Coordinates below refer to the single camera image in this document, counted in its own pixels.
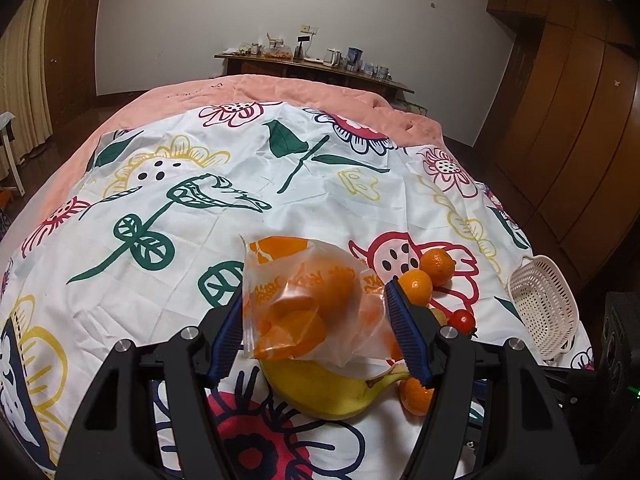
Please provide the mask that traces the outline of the cream plastic basket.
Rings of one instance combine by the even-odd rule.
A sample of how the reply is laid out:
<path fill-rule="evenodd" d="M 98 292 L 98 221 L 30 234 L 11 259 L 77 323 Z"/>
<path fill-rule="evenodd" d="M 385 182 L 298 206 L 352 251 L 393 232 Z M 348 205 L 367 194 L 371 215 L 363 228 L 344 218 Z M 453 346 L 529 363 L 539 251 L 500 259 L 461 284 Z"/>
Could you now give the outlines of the cream plastic basket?
<path fill-rule="evenodd" d="M 578 331 L 578 307 L 552 259 L 524 256 L 506 281 L 506 291 L 544 361 L 570 351 Z"/>

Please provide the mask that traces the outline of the red tomato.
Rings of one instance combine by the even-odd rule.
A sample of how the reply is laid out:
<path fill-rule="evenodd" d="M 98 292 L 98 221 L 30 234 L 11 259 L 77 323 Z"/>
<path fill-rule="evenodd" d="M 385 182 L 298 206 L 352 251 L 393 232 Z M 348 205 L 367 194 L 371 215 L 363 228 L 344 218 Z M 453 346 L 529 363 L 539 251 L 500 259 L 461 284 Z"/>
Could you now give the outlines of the red tomato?
<path fill-rule="evenodd" d="M 448 318 L 447 325 L 455 328 L 460 334 L 472 337 L 476 333 L 474 315 L 465 309 L 455 310 Z"/>

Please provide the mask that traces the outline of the smooth orange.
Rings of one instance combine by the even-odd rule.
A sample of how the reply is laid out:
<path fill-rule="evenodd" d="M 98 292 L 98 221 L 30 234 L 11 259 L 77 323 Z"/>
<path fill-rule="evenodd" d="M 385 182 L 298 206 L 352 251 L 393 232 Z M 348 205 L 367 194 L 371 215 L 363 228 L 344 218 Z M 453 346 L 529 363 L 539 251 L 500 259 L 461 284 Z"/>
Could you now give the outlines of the smooth orange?
<path fill-rule="evenodd" d="M 413 269 L 398 278 L 398 283 L 408 300 L 419 307 L 426 307 L 432 298 L 433 283 L 430 276 L 420 270 Z"/>

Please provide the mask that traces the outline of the yellow banana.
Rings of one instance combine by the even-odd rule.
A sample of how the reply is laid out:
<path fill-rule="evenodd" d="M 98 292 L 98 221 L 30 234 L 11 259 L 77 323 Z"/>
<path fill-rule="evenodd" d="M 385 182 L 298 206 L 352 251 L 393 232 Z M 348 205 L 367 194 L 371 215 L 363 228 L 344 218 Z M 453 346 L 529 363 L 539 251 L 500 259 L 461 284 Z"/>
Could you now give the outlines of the yellow banana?
<path fill-rule="evenodd" d="M 262 361 L 260 367 L 280 399 L 299 413 L 323 420 L 353 418 L 390 386 L 409 377 L 403 362 L 369 379 L 339 375 L 312 361 Z"/>

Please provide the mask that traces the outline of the mandarin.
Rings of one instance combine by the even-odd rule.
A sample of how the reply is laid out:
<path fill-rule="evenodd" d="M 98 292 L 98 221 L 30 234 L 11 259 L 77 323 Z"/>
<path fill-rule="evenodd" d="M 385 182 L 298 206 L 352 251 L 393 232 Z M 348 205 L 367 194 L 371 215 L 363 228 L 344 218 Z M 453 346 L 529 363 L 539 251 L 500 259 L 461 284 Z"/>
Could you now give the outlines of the mandarin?
<path fill-rule="evenodd" d="M 447 285 L 456 270 L 456 262 L 442 248 L 432 248 L 420 258 L 420 269 L 431 279 L 434 287 Z"/>

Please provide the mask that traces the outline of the plastic bag of oranges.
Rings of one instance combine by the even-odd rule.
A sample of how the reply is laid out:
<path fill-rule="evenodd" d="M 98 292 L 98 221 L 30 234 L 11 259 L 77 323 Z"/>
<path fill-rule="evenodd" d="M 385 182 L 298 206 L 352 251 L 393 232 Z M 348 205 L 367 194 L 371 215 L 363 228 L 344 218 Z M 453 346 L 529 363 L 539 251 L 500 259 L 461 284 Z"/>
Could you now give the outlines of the plastic bag of oranges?
<path fill-rule="evenodd" d="M 259 361 L 401 359 L 383 282 L 335 245 L 295 236 L 247 242 L 242 297 L 244 348 Z"/>

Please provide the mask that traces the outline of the right green longan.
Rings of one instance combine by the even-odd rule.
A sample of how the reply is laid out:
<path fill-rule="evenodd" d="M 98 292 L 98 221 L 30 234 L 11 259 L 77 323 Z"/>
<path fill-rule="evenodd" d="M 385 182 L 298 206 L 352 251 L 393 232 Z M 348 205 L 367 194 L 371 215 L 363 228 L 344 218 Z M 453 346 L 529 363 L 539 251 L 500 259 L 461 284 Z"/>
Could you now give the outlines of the right green longan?
<path fill-rule="evenodd" d="M 444 312 L 436 308 L 431 308 L 430 311 L 431 314 L 434 315 L 434 318 L 436 318 L 437 322 L 439 322 L 440 326 L 445 326 L 448 323 L 447 317 Z"/>

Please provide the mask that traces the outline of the floral white bed sheet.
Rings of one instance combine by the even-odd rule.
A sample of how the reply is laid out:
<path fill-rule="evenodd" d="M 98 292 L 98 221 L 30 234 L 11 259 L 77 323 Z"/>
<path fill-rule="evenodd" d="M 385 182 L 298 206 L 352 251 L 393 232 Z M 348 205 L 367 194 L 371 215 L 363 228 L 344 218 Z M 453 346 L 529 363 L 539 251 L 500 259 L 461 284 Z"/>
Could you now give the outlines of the floral white bed sheet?
<path fill-rule="evenodd" d="M 316 292 L 334 326 L 346 292 L 444 252 L 454 273 L 432 292 L 436 314 L 469 312 L 491 344 L 528 334 L 506 282 L 532 246 L 498 198 L 446 148 L 403 148 L 341 115 L 244 102 L 115 130 L 63 197 L 1 285 L 1 422 L 46 478 L 116 341 L 170 338 L 281 258 L 290 270 L 252 299 Z"/>

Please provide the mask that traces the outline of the wooden wardrobe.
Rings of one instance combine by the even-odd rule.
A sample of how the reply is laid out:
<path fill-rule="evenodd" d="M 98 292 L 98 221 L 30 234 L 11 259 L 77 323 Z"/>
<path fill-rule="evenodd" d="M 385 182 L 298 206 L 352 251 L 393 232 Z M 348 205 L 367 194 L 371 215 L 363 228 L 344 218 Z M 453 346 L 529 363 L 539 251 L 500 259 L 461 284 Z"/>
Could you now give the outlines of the wooden wardrobe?
<path fill-rule="evenodd" d="M 476 148 L 536 252 L 587 284 L 639 215 L 639 47 L 608 0 L 488 0 L 514 44 Z"/>

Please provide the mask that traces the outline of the white folding table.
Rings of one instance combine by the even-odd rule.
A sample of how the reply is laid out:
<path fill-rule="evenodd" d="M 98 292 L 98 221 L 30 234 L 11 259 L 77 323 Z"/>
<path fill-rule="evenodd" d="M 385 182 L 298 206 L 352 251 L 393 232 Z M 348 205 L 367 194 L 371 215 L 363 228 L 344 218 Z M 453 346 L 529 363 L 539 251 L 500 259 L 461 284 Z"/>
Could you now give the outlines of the white folding table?
<path fill-rule="evenodd" d="M 26 195 L 26 191 L 12 150 L 12 142 L 15 140 L 12 128 L 14 118 L 15 116 L 11 112 L 2 112 L 0 114 L 1 141 L 4 151 L 6 152 L 6 159 L 8 160 L 14 180 L 14 185 L 10 186 L 10 190 L 12 192 L 17 192 L 21 197 L 24 197 Z"/>

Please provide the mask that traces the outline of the beige curtain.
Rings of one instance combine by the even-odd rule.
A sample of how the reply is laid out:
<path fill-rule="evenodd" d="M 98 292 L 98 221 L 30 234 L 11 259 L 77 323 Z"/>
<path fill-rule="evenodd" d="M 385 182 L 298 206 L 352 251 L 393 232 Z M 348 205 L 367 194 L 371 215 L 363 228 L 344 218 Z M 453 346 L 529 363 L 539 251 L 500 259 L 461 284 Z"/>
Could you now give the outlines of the beige curtain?
<path fill-rule="evenodd" d="M 49 1 L 24 0 L 1 37 L 1 110 L 14 115 L 16 162 L 52 134 L 44 67 Z"/>

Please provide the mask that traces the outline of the pink quilt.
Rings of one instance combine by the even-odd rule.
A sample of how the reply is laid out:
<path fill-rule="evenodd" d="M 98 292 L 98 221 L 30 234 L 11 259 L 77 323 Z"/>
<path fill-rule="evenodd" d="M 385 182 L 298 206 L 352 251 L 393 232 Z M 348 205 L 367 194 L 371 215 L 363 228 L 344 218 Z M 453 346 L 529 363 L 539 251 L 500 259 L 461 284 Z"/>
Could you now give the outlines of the pink quilt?
<path fill-rule="evenodd" d="M 1 258 L 12 255 L 38 224 L 61 205 L 85 173 L 105 133 L 141 127 L 202 108 L 216 124 L 238 126 L 266 103 L 287 102 L 340 115 L 388 136 L 400 146 L 445 146 L 442 127 L 433 119 L 402 112 L 376 93 L 295 78 L 260 75 L 223 76 L 170 84 L 142 94 L 118 110 L 81 144 L 47 180 L 13 221 L 1 241 Z"/>

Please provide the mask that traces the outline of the wooden sideboard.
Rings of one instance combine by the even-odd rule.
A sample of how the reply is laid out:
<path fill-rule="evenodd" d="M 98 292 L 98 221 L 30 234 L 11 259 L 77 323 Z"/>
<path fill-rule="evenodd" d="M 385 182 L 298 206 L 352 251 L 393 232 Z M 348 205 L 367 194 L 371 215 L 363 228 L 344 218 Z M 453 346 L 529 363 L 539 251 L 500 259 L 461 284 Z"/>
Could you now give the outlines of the wooden sideboard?
<path fill-rule="evenodd" d="M 373 92 L 382 96 L 388 102 L 396 101 L 405 93 L 414 93 L 413 90 L 400 82 L 349 72 L 339 67 L 325 66 L 322 63 L 297 62 L 287 58 L 266 58 L 260 55 L 235 55 L 229 53 L 215 54 L 214 58 L 224 62 L 224 74 L 227 76 L 252 74 L 305 79 Z"/>

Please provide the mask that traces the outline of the brown wooden door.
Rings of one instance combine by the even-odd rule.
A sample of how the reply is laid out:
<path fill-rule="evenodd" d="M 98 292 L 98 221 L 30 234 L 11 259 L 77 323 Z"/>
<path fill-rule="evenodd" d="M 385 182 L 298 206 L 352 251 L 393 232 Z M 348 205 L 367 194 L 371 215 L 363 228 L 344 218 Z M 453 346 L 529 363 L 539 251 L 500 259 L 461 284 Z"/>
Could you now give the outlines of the brown wooden door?
<path fill-rule="evenodd" d="M 58 131 L 96 99 L 96 20 L 100 0 L 49 0 L 44 73 L 52 128 Z"/>

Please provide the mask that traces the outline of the blue white mug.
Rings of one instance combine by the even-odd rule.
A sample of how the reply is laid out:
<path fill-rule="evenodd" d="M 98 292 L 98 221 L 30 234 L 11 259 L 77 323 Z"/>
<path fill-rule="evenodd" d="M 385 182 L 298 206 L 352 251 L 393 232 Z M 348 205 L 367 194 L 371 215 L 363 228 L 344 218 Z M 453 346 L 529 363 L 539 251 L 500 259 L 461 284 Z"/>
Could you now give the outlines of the blue white mug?
<path fill-rule="evenodd" d="M 346 53 L 346 70 L 358 72 L 361 66 L 362 50 L 356 47 L 349 47 Z"/>

